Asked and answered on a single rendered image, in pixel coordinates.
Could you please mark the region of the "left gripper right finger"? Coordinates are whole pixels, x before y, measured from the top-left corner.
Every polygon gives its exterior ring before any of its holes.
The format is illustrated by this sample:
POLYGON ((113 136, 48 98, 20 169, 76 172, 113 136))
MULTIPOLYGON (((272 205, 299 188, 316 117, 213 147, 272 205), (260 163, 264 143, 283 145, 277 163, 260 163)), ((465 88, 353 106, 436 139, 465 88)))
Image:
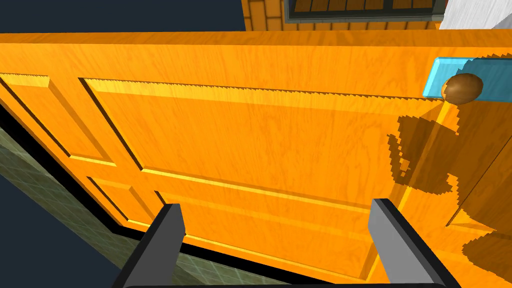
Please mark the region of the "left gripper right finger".
POLYGON ((372 200, 368 230, 391 287, 460 284, 387 198, 372 200))

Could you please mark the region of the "brown round door knob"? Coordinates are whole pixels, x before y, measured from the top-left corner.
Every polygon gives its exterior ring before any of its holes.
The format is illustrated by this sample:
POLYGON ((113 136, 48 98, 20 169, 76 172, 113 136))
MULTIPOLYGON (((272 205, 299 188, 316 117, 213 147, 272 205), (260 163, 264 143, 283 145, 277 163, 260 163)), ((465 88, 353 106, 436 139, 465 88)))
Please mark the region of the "brown round door knob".
POLYGON ((480 96, 483 87, 483 80, 472 73, 456 74, 443 84, 441 96, 450 104, 463 105, 480 96))

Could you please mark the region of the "light blue knob plate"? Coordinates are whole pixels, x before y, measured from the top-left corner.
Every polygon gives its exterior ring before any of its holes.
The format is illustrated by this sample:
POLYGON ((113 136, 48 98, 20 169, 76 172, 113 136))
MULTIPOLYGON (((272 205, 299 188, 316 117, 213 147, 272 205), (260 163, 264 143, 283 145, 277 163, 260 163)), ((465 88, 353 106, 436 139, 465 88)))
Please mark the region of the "light blue knob plate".
POLYGON ((512 58, 437 57, 431 67, 423 97, 442 98, 442 87, 449 78, 473 74, 483 81, 479 102, 512 103, 512 58))

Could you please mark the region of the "orange wooden door leaf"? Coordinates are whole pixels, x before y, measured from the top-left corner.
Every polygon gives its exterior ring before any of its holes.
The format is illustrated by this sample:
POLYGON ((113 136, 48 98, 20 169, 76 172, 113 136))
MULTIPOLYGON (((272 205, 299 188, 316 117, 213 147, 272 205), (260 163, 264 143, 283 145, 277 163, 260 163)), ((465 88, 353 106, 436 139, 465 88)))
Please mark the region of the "orange wooden door leaf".
POLYGON ((512 103, 423 97, 436 58, 512 30, 0 34, 0 104, 116 226, 179 203, 186 244, 377 283, 387 198, 462 288, 512 288, 512 103))

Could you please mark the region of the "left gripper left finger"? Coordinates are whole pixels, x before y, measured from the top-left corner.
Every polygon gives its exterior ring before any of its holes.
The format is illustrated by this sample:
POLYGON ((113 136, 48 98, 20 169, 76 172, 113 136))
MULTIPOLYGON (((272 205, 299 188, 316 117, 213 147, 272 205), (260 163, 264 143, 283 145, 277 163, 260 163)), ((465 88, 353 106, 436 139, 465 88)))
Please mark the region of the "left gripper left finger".
POLYGON ((181 207, 165 204, 121 269, 113 287, 171 287, 186 235, 181 207))

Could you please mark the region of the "dark framed window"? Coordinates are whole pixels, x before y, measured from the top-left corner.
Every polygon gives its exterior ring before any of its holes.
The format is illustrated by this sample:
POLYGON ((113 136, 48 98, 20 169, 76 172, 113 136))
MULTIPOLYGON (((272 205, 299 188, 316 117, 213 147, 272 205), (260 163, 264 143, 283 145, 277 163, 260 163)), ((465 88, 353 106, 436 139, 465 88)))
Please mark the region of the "dark framed window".
POLYGON ((441 22, 449 0, 284 0, 286 23, 441 22))

